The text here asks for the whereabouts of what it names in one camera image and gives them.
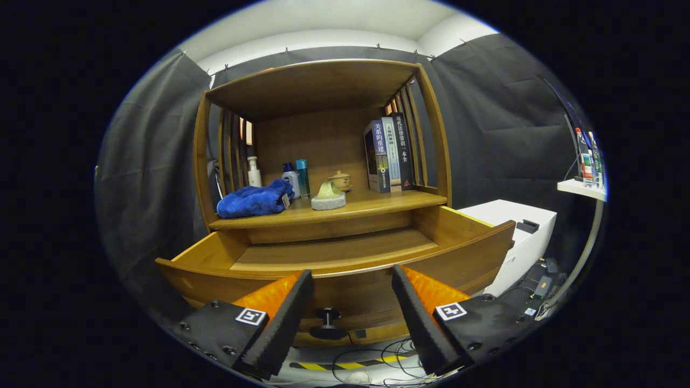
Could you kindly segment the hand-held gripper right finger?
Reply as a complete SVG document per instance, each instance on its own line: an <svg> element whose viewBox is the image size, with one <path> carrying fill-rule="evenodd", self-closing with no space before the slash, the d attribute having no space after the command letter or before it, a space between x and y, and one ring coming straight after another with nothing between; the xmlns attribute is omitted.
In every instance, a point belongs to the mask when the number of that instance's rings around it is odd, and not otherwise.
<svg viewBox="0 0 690 388"><path fill-rule="evenodd" d="M402 265L392 268L391 285L428 374L485 363L516 344L534 322L525 309L490 293L470 298Z"/></svg>

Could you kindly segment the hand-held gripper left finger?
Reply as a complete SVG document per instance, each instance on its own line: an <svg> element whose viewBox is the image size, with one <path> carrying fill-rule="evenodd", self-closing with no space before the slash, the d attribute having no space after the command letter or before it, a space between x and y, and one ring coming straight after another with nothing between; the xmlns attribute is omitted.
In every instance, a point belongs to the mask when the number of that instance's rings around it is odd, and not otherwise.
<svg viewBox="0 0 690 388"><path fill-rule="evenodd" d="M310 270L257 289L235 302L212 300L183 318L177 338L236 373L276 376L314 293Z"/></svg>

